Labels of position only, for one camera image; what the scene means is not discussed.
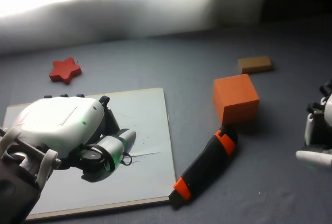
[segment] whiteboard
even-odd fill
[[[162,88],[87,96],[98,100],[106,95],[120,128],[136,131],[130,152],[133,162],[120,167],[105,180],[90,183],[82,171],[54,171],[28,219],[88,212],[113,207],[168,200],[175,184],[171,140]],[[28,104],[9,106],[4,127]]]

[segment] orange cube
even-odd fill
[[[214,80],[213,103],[224,124],[253,120],[258,111],[259,97],[248,74]]]

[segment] red star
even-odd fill
[[[74,58],[69,57],[64,61],[54,61],[54,69],[50,73],[50,78],[53,82],[63,81],[66,84],[71,83],[71,80],[82,73],[80,66],[75,64]]]

